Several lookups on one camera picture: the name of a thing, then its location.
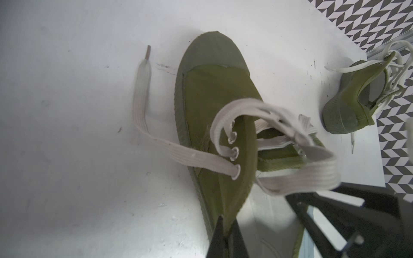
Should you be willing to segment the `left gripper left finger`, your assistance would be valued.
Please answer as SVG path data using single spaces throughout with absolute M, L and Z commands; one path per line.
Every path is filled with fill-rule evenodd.
M 219 216 L 206 258 L 227 258 L 227 242 L 224 236 L 223 217 Z

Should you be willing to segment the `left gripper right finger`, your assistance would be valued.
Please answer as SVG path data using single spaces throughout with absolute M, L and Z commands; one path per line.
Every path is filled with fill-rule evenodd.
M 388 189 L 342 183 L 334 192 L 364 200 L 347 204 L 315 192 L 294 193 L 286 200 L 324 258 L 410 258 L 413 255 L 413 205 Z M 313 206 L 346 240 L 337 250 L 307 208 Z

